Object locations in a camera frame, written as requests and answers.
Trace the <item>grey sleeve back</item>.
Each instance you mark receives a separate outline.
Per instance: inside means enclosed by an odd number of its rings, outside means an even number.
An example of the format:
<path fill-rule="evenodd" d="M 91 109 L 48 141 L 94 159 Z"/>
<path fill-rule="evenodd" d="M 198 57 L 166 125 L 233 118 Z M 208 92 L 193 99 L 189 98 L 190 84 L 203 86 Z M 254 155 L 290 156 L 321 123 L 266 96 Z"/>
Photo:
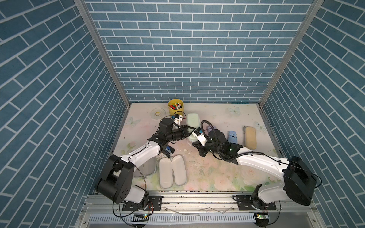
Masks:
<path fill-rule="evenodd" d="M 187 119 L 186 119 L 186 124 L 190 127 L 193 127 L 194 129 L 199 128 L 200 127 L 200 118 L 198 114 L 188 114 L 187 115 Z M 188 137 L 188 141 L 193 143 L 195 141 L 197 141 L 198 139 L 191 134 Z"/>

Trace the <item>white sleeve case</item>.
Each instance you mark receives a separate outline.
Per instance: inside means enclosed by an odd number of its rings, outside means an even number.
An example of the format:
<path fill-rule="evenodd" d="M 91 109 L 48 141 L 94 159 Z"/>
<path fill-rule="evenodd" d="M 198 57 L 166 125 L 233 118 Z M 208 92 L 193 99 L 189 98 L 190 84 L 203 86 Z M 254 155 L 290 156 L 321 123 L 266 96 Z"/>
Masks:
<path fill-rule="evenodd" d="M 250 150 L 257 148 L 256 129 L 251 126 L 244 127 L 244 146 Z"/>

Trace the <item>white sleeve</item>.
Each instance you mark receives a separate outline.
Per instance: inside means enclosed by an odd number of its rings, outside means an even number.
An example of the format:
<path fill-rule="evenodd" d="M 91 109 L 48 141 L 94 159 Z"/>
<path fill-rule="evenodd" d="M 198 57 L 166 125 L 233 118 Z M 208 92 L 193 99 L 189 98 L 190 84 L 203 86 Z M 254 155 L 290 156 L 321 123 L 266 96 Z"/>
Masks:
<path fill-rule="evenodd" d="M 187 172 L 184 158 L 176 155 L 172 158 L 162 158 L 159 161 L 159 181 L 162 189 L 169 189 L 174 184 L 182 186 L 187 183 Z"/>

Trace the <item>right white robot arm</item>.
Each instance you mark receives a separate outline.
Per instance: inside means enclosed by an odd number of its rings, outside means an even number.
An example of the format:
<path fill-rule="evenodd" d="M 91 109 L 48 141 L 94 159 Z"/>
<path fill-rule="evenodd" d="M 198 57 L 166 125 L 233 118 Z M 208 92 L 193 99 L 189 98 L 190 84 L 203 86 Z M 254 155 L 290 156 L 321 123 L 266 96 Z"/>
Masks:
<path fill-rule="evenodd" d="M 250 197 L 253 207 L 262 210 L 281 200 L 291 200 L 303 206 L 311 204 L 319 176 L 310 171 L 301 158 L 278 158 L 254 152 L 240 144 L 229 142 L 217 129 L 206 134 L 198 128 L 192 134 L 197 138 L 193 146 L 198 149 L 201 157 L 207 153 L 217 154 L 225 162 L 255 168 L 278 179 L 274 184 L 256 186 Z"/>

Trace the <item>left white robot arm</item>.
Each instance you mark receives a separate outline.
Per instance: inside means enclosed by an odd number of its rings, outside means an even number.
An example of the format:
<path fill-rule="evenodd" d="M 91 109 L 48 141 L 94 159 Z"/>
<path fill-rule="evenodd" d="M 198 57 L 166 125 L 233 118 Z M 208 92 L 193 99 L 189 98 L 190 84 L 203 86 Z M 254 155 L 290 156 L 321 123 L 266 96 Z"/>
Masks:
<path fill-rule="evenodd" d="M 95 190 L 115 204 L 133 202 L 140 208 L 145 208 L 149 193 L 146 188 L 132 185 L 134 172 L 161 153 L 170 158 L 175 150 L 169 143 L 183 140 L 195 130 L 188 125 L 178 126 L 177 129 L 173 129 L 173 126 L 177 126 L 177 123 L 172 118 L 163 118 L 157 131 L 147 139 L 146 144 L 123 156 L 108 157 L 96 180 Z"/>

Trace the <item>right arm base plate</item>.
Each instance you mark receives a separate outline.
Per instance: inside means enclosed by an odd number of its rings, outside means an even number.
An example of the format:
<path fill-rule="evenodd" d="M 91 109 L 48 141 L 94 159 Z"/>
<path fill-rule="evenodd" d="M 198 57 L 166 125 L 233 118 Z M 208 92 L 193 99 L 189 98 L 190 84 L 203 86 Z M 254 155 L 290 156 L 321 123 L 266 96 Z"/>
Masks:
<path fill-rule="evenodd" d="M 258 197 L 252 195 L 235 195 L 232 197 L 238 205 L 240 211 L 275 211 L 277 209 L 275 203 L 267 204 Z"/>

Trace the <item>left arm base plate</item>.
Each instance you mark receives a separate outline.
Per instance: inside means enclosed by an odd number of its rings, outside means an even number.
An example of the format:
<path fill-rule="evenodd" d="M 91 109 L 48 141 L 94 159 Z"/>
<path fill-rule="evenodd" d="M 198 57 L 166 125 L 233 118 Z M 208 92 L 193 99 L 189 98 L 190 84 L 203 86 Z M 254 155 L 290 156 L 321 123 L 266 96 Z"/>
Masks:
<path fill-rule="evenodd" d="M 161 195 L 150 195 L 148 198 L 143 199 L 140 203 L 135 203 L 132 201 L 125 201 L 123 203 L 122 211 L 160 211 L 162 206 L 163 196 Z"/>

